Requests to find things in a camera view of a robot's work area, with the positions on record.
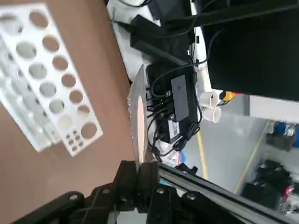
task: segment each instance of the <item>rack hole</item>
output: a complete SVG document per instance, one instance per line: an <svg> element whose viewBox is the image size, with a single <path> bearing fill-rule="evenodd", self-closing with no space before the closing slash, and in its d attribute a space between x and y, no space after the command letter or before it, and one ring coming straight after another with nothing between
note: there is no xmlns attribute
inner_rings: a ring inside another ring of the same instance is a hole
<svg viewBox="0 0 299 224"><path fill-rule="evenodd" d="M53 97L56 93L56 86L53 83L42 83L39 88L41 94L45 97Z"/></svg>
<svg viewBox="0 0 299 224"><path fill-rule="evenodd" d="M4 14L0 16L0 25L8 34L20 34L23 31L23 24L18 16Z"/></svg>
<svg viewBox="0 0 299 224"><path fill-rule="evenodd" d="M47 35L43 38L43 46L51 52L56 52L59 49L59 43L52 35Z"/></svg>
<svg viewBox="0 0 299 224"><path fill-rule="evenodd" d="M73 124L72 118L70 115L62 115L58 121L58 126L62 129L69 129Z"/></svg>
<svg viewBox="0 0 299 224"><path fill-rule="evenodd" d="M81 134L85 139L91 139L97 132L97 127L94 123L86 123L81 129Z"/></svg>
<svg viewBox="0 0 299 224"><path fill-rule="evenodd" d="M25 59L33 59L36 56L35 46L27 41L23 41L17 44L16 51L19 56Z"/></svg>
<svg viewBox="0 0 299 224"><path fill-rule="evenodd" d="M78 115L82 117L86 117L89 115L89 108L86 105L81 105L78 107Z"/></svg>
<svg viewBox="0 0 299 224"><path fill-rule="evenodd" d="M31 12L29 19L38 28L46 28L49 23L46 16L37 11Z"/></svg>
<svg viewBox="0 0 299 224"><path fill-rule="evenodd" d="M57 70L60 70L60 71L66 70L67 67L69 66L66 59L62 56L54 57L52 63L53 63L54 68L56 68Z"/></svg>
<svg viewBox="0 0 299 224"><path fill-rule="evenodd" d="M74 104L78 104L83 100L83 95L79 90L74 90L70 93L70 101Z"/></svg>
<svg viewBox="0 0 299 224"><path fill-rule="evenodd" d="M76 79L71 74L65 74L62 76L61 82L65 87L73 87L76 84Z"/></svg>
<svg viewBox="0 0 299 224"><path fill-rule="evenodd" d="M49 109L53 114L61 113L64 110L64 103L59 99L52 100Z"/></svg>
<svg viewBox="0 0 299 224"><path fill-rule="evenodd" d="M47 70L42 63L35 63L29 66L29 74L34 79L43 79L47 76Z"/></svg>

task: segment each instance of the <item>black power adapter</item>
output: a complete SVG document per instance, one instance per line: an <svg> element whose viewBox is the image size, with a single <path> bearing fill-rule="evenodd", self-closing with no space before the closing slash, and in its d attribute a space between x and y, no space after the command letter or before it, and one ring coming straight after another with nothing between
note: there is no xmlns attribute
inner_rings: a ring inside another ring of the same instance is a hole
<svg viewBox="0 0 299 224"><path fill-rule="evenodd" d="M160 75L173 68L164 62L155 62L147 67L149 84ZM161 141L173 143L185 137L192 124L198 122L195 83L197 75L193 67L177 70L159 79L154 92L165 98L153 98L152 112L159 113L156 118L157 134Z"/></svg>

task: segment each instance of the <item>gray floor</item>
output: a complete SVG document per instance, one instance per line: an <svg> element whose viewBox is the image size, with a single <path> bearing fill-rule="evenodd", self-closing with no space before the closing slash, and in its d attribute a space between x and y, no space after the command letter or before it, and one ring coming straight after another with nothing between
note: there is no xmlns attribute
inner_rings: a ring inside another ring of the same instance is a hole
<svg viewBox="0 0 299 224"><path fill-rule="evenodd" d="M236 96L222 107L222 117L218 124L203 121L200 129L208 180L232 192L267 122L246 116L246 102L245 96ZM196 136L186 145L184 153L186 164L197 166L197 174L203 177Z"/></svg>

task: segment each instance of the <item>white wall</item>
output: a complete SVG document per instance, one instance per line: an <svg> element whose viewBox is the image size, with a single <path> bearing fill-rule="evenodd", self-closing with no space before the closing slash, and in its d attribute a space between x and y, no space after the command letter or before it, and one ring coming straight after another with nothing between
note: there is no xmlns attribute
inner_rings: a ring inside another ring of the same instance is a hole
<svg viewBox="0 0 299 224"><path fill-rule="evenodd" d="M249 115L299 124L299 103L274 98L250 96Z"/></svg>

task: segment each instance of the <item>black cable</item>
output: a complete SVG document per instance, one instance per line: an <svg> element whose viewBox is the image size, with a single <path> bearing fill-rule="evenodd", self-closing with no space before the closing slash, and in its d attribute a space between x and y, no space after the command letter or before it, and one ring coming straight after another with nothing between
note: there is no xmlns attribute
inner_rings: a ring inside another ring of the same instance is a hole
<svg viewBox="0 0 299 224"><path fill-rule="evenodd" d="M137 33L140 33L140 34L144 34L146 36L152 36L154 38L164 39L164 38L173 38L173 37L177 37L177 36L187 34L191 29L194 28L196 19L197 19L197 17L194 18L194 20L192 21L191 26L187 30L185 30L183 32L175 33L175 34L169 34L169 35L155 35L155 34L143 32L143 31L141 31L140 29L138 29L137 27L135 27L134 25L131 25L131 24L127 24L127 23L124 23L124 22L121 22L121 21L114 21L114 22L117 23L119 26L123 27L125 30L127 30L130 33L137 32Z"/></svg>
<svg viewBox="0 0 299 224"><path fill-rule="evenodd" d="M230 102L230 100L224 101L222 103L219 103L217 106L224 106L224 105L228 104L229 102Z"/></svg>
<svg viewBox="0 0 299 224"><path fill-rule="evenodd" d="M221 30L220 30L220 31L217 31L217 32L214 34L214 36L212 37L212 39L211 39L211 41L210 41L210 43L209 43L209 47L208 47L208 51L207 51L207 56L206 56L206 59L205 59L205 60L203 60L203 61L201 61L201 62L194 62L194 63L191 63L191 64L185 64L185 65L182 65L182 66L180 66L180 67L174 68L174 69L172 69L172 70L170 70L170 71L168 71L168 72L166 72L166 73L160 75L159 77L157 77L157 78L153 81L152 85L150 86L150 93L151 93L152 97L155 97L155 98L162 98L162 97L165 97L165 95L157 95L157 94L154 93L154 86L155 86L155 84L157 83L157 81L159 81L159 80L160 80L161 78L163 78L164 76L166 76L166 75L168 75L168 74L170 74L170 73L172 73L172 72L174 72L174 71L183 69L183 68L192 67L192 66L196 66L196 65L200 65L200 64L204 64L204 63L206 63L206 62L208 61L209 57L210 57L210 52L211 52L212 44L213 44L215 38L216 38L216 37L219 35L219 33L221 33L221 32L222 32Z"/></svg>
<svg viewBox="0 0 299 224"><path fill-rule="evenodd" d="M151 146L151 148L153 148L153 145L151 144L150 140L149 140L149 130L150 127L152 126L152 124L154 123L154 121L157 119L157 117L159 116L159 114L156 114L153 119L150 121L149 126L148 126L148 132L147 132L147 136L148 136L148 144L149 146Z"/></svg>
<svg viewBox="0 0 299 224"><path fill-rule="evenodd" d="M161 110L158 110L154 113L151 113L150 115L146 116L146 118L150 118L152 116L156 116L157 114L160 114L162 111L165 111L167 108L162 108Z"/></svg>
<svg viewBox="0 0 299 224"><path fill-rule="evenodd" d="M118 0L119 2L121 2L122 4L129 6L129 7L134 7L134 8L142 8L143 6L148 5L152 0L144 0L143 3L141 3L140 5L136 6L136 5L131 5L123 0Z"/></svg>
<svg viewBox="0 0 299 224"><path fill-rule="evenodd" d="M149 105L147 108L148 109L152 109L152 110L155 110L157 109L158 107L162 106L163 104L167 105L170 103L170 98L166 98L165 100L163 100L162 102L156 104L156 105Z"/></svg>
<svg viewBox="0 0 299 224"><path fill-rule="evenodd" d="M217 0L211 0L208 3L206 3L202 8L201 11L203 12L209 5L213 4L214 2L216 2Z"/></svg>

